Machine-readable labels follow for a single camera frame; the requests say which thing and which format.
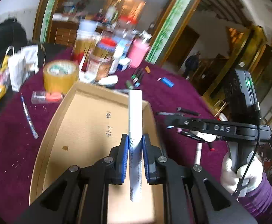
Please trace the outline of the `white gloved right hand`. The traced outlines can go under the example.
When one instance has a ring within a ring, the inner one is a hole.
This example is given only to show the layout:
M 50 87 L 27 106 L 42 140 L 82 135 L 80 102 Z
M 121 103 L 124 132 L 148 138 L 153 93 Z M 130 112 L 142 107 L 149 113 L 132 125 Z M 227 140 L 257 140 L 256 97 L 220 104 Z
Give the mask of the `white gloved right hand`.
M 225 154 L 222 162 L 221 168 L 221 185 L 230 193 L 233 194 L 236 191 L 237 184 L 239 181 L 244 178 L 249 180 L 247 187 L 247 192 L 255 190 L 262 182 L 263 176 L 263 166 L 261 161 L 254 157 L 251 165 L 248 168 L 246 175 L 244 175 L 248 164 L 241 166 L 237 172 L 233 172 L 232 169 L 232 160 L 230 159 L 228 153 Z

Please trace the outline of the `purple sleeve forearm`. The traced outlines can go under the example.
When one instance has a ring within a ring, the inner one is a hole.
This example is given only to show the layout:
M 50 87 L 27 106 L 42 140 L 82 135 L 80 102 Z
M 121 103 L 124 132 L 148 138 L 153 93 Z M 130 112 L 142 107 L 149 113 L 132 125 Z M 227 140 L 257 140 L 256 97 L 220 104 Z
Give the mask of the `purple sleeve forearm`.
M 257 223 L 272 223 L 272 186 L 263 173 L 262 182 L 238 201 L 256 219 Z

